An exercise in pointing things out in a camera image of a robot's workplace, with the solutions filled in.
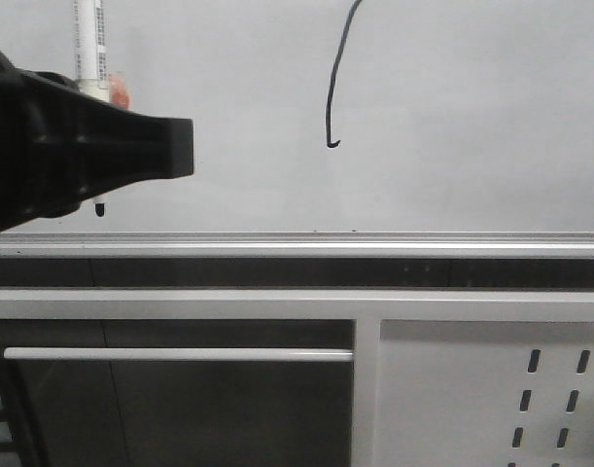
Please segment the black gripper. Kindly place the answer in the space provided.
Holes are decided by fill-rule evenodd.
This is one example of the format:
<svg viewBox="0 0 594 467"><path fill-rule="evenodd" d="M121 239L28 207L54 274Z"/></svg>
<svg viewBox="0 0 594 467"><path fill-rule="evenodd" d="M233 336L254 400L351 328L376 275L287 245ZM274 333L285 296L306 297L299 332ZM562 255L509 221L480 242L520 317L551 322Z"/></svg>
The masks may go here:
<svg viewBox="0 0 594 467"><path fill-rule="evenodd" d="M124 110L0 51L0 233L35 212L62 217L127 185L193 173L192 120Z"/></svg>

